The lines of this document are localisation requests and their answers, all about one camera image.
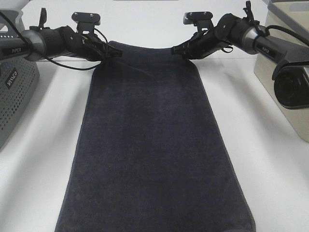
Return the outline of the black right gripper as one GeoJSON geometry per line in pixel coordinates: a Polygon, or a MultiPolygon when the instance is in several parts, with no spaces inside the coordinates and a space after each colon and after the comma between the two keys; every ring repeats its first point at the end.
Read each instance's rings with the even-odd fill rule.
{"type": "Polygon", "coordinates": [[[190,40],[173,46],[171,54],[187,59],[203,59],[218,50],[230,48],[231,43],[227,41],[227,37],[235,21],[236,17],[233,14],[225,14],[213,29],[197,31],[190,40]]]}

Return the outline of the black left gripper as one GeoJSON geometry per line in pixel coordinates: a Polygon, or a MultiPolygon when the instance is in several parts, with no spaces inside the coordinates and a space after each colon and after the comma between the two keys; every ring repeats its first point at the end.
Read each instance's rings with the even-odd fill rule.
{"type": "Polygon", "coordinates": [[[69,57],[83,58],[86,60],[105,60],[121,57],[122,50],[103,42],[96,34],[81,35],[74,32],[69,26],[59,28],[65,49],[69,57]]]}

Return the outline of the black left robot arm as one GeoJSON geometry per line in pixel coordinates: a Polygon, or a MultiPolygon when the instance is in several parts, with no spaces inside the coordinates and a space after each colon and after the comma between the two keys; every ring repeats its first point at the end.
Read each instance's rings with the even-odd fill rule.
{"type": "Polygon", "coordinates": [[[21,35],[22,38],[0,40],[1,61],[25,58],[35,62],[66,56],[94,62],[122,56],[122,50],[107,45],[98,36],[80,35],[69,26],[40,31],[25,30],[21,35]]]}

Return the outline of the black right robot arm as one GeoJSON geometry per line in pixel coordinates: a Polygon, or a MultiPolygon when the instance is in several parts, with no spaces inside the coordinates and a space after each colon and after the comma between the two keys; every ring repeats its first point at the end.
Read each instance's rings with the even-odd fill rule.
{"type": "Polygon", "coordinates": [[[233,46],[255,55],[260,54],[275,63],[272,74],[275,97],[287,109],[309,106],[309,49],[269,34],[252,16],[239,18],[225,14],[214,26],[211,17],[202,12],[186,13],[184,24],[193,24],[197,32],[187,41],[171,48],[173,55],[185,59],[203,59],[216,51],[233,46]]]}

